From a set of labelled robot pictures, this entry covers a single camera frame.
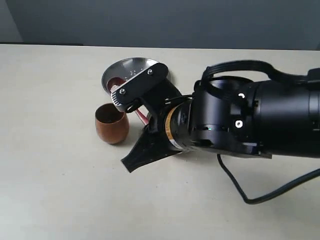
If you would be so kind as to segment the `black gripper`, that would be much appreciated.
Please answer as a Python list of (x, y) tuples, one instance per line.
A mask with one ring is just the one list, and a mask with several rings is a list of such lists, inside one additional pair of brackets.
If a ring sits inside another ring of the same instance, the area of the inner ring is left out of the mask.
[(188, 130), (194, 94), (181, 93), (170, 81), (164, 81), (167, 75), (168, 67), (156, 63), (111, 92), (112, 103), (118, 111), (131, 113), (144, 105), (150, 113), (149, 124), (121, 160), (130, 173), (158, 160), (194, 150)]

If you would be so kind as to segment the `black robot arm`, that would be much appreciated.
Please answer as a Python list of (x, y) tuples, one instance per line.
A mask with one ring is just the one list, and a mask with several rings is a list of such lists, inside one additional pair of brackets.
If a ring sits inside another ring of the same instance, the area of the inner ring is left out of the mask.
[(187, 151), (240, 158), (320, 156), (320, 71), (281, 72), (258, 60), (209, 66), (182, 95), (157, 63), (111, 93), (131, 113), (144, 106), (149, 123), (129, 154), (128, 171)]

